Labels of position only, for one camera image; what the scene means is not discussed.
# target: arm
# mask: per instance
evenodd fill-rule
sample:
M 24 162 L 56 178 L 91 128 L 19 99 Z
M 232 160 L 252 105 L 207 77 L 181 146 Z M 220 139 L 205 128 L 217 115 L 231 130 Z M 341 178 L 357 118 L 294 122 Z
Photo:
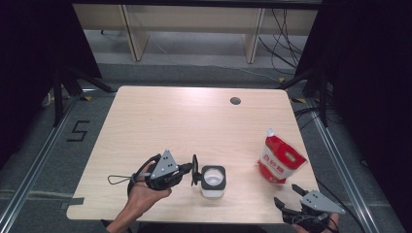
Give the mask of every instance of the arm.
M 143 172 L 147 171 L 149 165 L 143 169 Z M 106 229 L 110 233 L 124 232 L 134 221 L 136 221 L 137 218 L 148 211 L 158 200 L 168 197 L 170 193 L 172 193 L 172 189 L 170 188 L 155 191 L 148 188 L 146 183 L 138 182 L 132 187 L 123 210 L 121 210 L 116 219 L 110 223 Z

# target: hole in table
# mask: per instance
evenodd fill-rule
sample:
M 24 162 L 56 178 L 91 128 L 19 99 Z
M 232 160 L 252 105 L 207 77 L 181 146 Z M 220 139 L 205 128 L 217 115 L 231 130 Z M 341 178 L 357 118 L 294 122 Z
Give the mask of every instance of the hole in table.
M 230 103 L 232 103 L 233 105 L 239 105 L 240 102 L 241 102 L 241 100 L 240 100 L 240 98 L 238 98 L 238 97 L 232 97 L 232 98 L 230 99 Z

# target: snack bag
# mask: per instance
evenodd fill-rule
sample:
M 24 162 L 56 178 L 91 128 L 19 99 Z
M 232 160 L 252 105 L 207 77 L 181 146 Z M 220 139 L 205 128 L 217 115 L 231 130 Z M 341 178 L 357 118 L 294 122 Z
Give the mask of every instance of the snack bag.
M 280 138 L 272 129 L 267 130 L 265 147 L 258 166 L 263 176 L 271 183 L 285 183 L 301 165 L 307 162 L 299 152 Z

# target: human hand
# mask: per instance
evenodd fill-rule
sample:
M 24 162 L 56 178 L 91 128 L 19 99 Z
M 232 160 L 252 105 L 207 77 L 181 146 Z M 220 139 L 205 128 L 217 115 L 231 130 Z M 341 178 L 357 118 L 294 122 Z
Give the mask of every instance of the human hand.
M 146 173 L 149 169 L 148 164 L 142 171 Z M 124 232 L 137 218 L 148 211 L 157 201 L 168 197 L 172 193 L 171 188 L 156 191 L 148 188 L 143 177 L 130 190 L 127 203 L 116 219 L 106 227 L 111 233 Z
M 328 227 L 330 227 L 333 230 L 337 230 L 337 224 L 339 221 L 339 214 L 336 213 L 332 213 L 329 216 L 330 220 L 329 220 L 329 225 Z M 303 227 L 297 225 L 297 224 L 293 224 L 292 228 L 297 232 L 297 233 L 308 233 L 308 231 L 306 231 Z M 323 233 L 330 233 L 330 231 L 328 229 L 324 230 Z

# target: sleeve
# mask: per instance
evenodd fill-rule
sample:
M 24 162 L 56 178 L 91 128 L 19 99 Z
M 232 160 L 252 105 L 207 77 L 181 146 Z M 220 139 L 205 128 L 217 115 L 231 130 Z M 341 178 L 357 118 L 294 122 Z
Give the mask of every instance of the sleeve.
M 93 230 L 90 233 L 109 233 L 109 231 L 106 230 L 106 225 L 107 222 L 101 220 L 94 226 Z

